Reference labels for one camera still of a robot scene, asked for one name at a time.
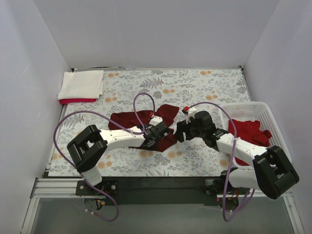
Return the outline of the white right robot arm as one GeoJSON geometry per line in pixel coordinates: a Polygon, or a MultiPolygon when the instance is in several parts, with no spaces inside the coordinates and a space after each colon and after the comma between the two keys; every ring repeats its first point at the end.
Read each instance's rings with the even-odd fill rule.
{"type": "Polygon", "coordinates": [[[231,167],[223,172],[211,185],[216,192],[220,189],[231,194],[237,188],[256,189],[267,197],[277,199],[299,182],[299,175],[282,148],[257,146],[234,137],[230,132],[216,128],[206,111],[196,108],[182,111],[186,119],[177,123],[175,137],[179,142],[200,138],[206,146],[247,163],[250,169],[231,167]]]}

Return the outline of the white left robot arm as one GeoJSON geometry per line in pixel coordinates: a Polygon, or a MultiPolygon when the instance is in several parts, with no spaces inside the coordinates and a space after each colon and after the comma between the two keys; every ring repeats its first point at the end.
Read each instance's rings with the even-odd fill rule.
{"type": "Polygon", "coordinates": [[[157,149],[159,141],[172,134],[162,121],[119,130],[102,130],[95,125],[86,127],[67,145],[67,150],[78,173],[87,180],[87,189],[93,195],[103,191],[104,184],[97,163],[105,152],[119,148],[157,149]]]}

